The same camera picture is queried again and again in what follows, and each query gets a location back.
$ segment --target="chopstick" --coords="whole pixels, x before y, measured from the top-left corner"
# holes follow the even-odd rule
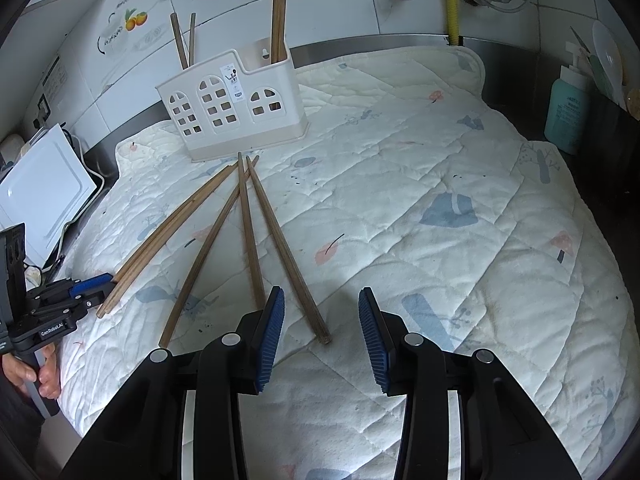
[[[249,165],[253,164],[255,166],[258,163],[259,158],[259,156],[256,156],[253,162],[249,162]],[[249,178],[249,175],[250,174],[247,171],[244,174],[245,179]],[[202,270],[202,266],[207,259],[207,255],[209,254],[213,243],[216,241],[216,237],[218,236],[218,233],[222,228],[222,224],[225,222],[226,217],[229,215],[229,212],[236,203],[239,195],[240,184],[236,186],[229,198],[226,200],[224,207],[222,208],[220,214],[218,215],[218,218],[216,219],[216,223],[211,227],[211,231],[209,231],[206,240],[204,240],[204,243],[200,248],[200,252],[198,253],[198,256],[196,256],[196,259],[191,266],[191,270],[184,280],[184,284],[182,285],[180,293],[178,294],[178,298],[175,300],[174,307],[169,314],[169,319],[167,319],[166,325],[164,326],[164,331],[162,332],[162,336],[160,337],[158,346],[160,346],[161,348],[167,348],[169,346],[171,338],[174,335],[175,327],[178,324],[178,320],[180,319],[180,314],[182,313],[184,305],[186,304],[187,299],[189,298],[189,294],[191,293],[191,289],[193,288],[193,285],[195,284],[196,279],[198,278],[200,271]]]
[[[248,162],[248,165],[250,167],[250,172],[253,169],[253,165],[251,164],[250,160]],[[255,308],[256,310],[262,310],[267,303],[267,298],[264,294],[264,284],[262,282],[262,274],[260,273],[258,251],[255,248],[254,226],[251,222],[249,196],[246,192],[246,178],[244,177],[242,153],[238,153],[238,179],[238,186],[240,191],[240,206],[242,208],[242,225],[244,227],[244,244],[246,246],[247,257],[249,258],[249,273],[251,275],[251,284],[254,290]]]
[[[273,0],[271,11],[271,64],[287,59],[287,49],[284,45],[284,26],[287,10],[287,0]]]
[[[322,316],[320,316],[316,302],[311,296],[311,292],[309,291],[308,286],[306,286],[302,273],[298,268],[298,264],[291,253],[287,240],[282,233],[280,225],[278,224],[278,219],[271,208],[267,194],[264,192],[260,179],[251,164],[249,164],[249,173],[251,174],[251,179],[254,181],[255,193],[258,196],[258,201],[260,202],[262,213],[264,214],[264,218],[269,226],[269,231],[275,241],[278,254],[280,254],[280,259],[287,271],[287,274],[289,275],[289,281],[291,282],[293,289],[296,291],[300,305],[305,311],[309,325],[311,325],[311,329],[318,336],[318,339],[322,344],[330,343],[331,334],[329,333],[329,329],[324,323]]]
[[[178,23],[178,15],[175,12],[171,13],[171,26],[174,30],[175,46],[178,48],[178,56],[180,56],[180,63],[182,69],[189,67],[187,63],[187,56],[184,53],[184,43],[182,42],[182,35],[180,33],[180,23]]]
[[[189,66],[193,66],[193,54],[196,41],[196,13],[191,13],[191,27],[189,28]]]
[[[95,315],[97,317],[101,318],[113,310],[113,308],[122,299],[127,289],[136,281],[136,278],[149,264],[153,257],[156,256],[162,246],[167,243],[169,238],[174,235],[178,228],[184,224],[186,219],[191,216],[197,208],[199,208],[209,195],[211,195],[211,193],[213,193],[220,184],[222,184],[225,179],[234,172],[236,166],[237,163],[232,166],[227,166],[223,170],[219,171],[216,176],[202,186],[198,192],[191,195],[187,202],[178,208],[179,211],[176,210],[178,213],[175,216],[172,214],[170,218],[173,219],[170,222],[163,222],[160,228],[156,229],[154,234],[149,237],[151,239],[150,243],[147,244],[145,241],[145,244],[138,248],[133,256],[127,260],[127,263],[125,264],[127,267],[126,272],[122,272],[121,270],[121,272],[116,274],[116,277],[120,275],[120,279],[118,280],[115,288],[111,291],[109,297],[96,312]]]

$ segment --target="silver screw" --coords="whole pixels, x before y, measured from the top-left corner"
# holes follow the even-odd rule
[[[493,362],[494,354],[489,350],[478,350],[478,352],[476,352],[476,359],[478,359],[478,361],[480,361],[481,363],[489,364]]]
[[[151,352],[149,359],[151,359],[151,362],[153,363],[161,363],[168,357],[168,355],[169,354],[166,350],[159,348],[158,350]]]
[[[424,338],[415,332],[409,332],[404,336],[404,342],[411,346],[420,346],[424,343]]]
[[[222,344],[224,346],[236,346],[241,341],[242,341],[242,338],[235,332],[225,334],[222,336]]]

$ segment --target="soap bottle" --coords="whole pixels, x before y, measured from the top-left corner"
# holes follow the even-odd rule
[[[570,66],[562,66],[560,78],[551,87],[545,137],[562,151],[575,155],[589,112],[590,78],[578,70],[580,47],[569,41],[566,49],[573,54]]]

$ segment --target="quilted mat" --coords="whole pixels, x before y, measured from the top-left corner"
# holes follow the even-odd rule
[[[466,48],[359,54],[296,72],[310,129],[256,152],[257,173],[334,339],[314,339],[250,188],[265,290],[286,294],[271,382],[241,397],[250,478],[393,478],[404,401],[374,382],[357,313],[364,286],[443,350],[494,351],[584,478],[597,478],[640,415],[640,345],[616,261],[558,150],[526,141],[486,106],[484,67]],[[68,254],[68,276],[115,273],[230,162],[193,164],[168,121],[121,142],[116,158],[120,178]],[[60,404],[79,433],[156,348],[236,183],[233,175],[181,226],[111,314],[90,314],[64,341]],[[203,348],[253,309],[241,226],[236,205],[180,318],[174,353]],[[456,478],[455,402],[451,411]]]

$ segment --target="yellow hose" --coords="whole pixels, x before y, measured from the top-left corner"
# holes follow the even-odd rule
[[[449,44],[460,42],[460,26],[458,25],[458,0],[447,0],[447,32]]]

